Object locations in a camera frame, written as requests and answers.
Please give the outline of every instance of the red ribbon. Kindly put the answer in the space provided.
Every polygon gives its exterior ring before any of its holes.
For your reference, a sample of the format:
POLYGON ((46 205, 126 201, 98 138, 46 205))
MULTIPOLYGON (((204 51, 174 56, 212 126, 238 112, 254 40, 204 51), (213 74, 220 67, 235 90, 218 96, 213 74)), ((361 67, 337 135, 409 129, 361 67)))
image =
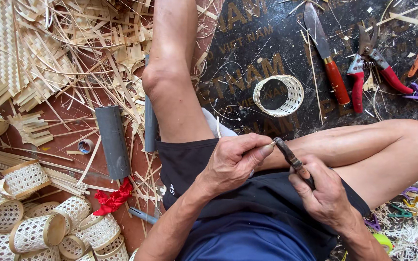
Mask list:
POLYGON ((97 198, 101 207, 93 212, 95 216, 104 216, 108 213, 114 212, 119 209, 119 207, 127 201, 127 198, 131 195, 132 186, 128 178, 124 179, 124 184, 119 187, 119 190, 114 191, 113 193, 106 195, 102 191, 97 191, 94 195, 97 198))

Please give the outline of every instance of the shear spring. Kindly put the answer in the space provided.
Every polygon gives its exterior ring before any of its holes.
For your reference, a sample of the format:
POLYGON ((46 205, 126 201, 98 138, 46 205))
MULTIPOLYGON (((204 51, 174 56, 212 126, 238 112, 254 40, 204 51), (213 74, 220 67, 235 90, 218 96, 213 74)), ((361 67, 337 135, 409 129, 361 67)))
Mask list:
POLYGON ((364 69, 369 69, 371 67, 375 67, 376 64, 377 64, 376 62, 364 62, 363 67, 364 69))

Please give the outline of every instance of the leg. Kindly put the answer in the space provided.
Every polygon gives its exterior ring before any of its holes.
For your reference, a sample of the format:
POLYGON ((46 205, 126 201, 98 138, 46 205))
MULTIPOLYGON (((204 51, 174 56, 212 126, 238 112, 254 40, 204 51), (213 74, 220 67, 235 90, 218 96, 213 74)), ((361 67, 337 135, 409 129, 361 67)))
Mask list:
POLYGON ((143 88, 156 113, 161 140, 183 143, 214 138, 189 74, 196 40, 196 3, 156 0, 154 14, 154 38, 143 88))
MULTIPOLYGON (((418 121, 387 120, 319 131, 287 142, 297 157, 315 154, 374 209, 418 181, 418 121)), ((289 167, 280 151, 261 168, 289 167)))

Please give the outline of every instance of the black shorts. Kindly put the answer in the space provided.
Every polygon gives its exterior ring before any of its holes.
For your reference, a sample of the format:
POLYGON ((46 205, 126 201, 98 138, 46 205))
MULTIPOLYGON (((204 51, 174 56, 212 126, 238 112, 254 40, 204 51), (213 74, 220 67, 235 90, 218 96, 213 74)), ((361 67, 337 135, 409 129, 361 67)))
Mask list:
MULTIPOLYGON (((206 167, 218 139, 188 143, 157 142, 162 162, 161 179, 167 187, 163 203, 166 210, 194 182, 206 167)), ((263 213, 295 228, 317 260, 328 258, 336 246, 336 232, 313 219, 304 209, 301 198, 288 181, 287 169, 260 171, 241 187, 210 201, 199 219, 211 219, 239 211, 263 213)), ((370 209, 365 201, 341 180, 350 203, 366 216, 370 209)))

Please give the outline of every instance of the knife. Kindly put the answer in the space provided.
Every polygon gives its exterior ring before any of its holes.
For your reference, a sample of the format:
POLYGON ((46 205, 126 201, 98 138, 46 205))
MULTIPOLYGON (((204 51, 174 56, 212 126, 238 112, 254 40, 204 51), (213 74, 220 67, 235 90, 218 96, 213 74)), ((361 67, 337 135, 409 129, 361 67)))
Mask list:
POLYGON ((336 63, 332 59, 330 46, 327 43, 327 37, 325 36, 324 29, 322 28, 319 17, 315 12, 314 6, 310 2, 306 3, 306 7, 304 8, 304 23, 306 24, 307 30, 314 40, 316 48, 325 63, 325 71, 327 72, 328 80, 330 80, 330 83, 332 84, 338 104, 348 104, 351 100, 349 99, 345 83, 341 78, 341 74, 336 66, 336 63))

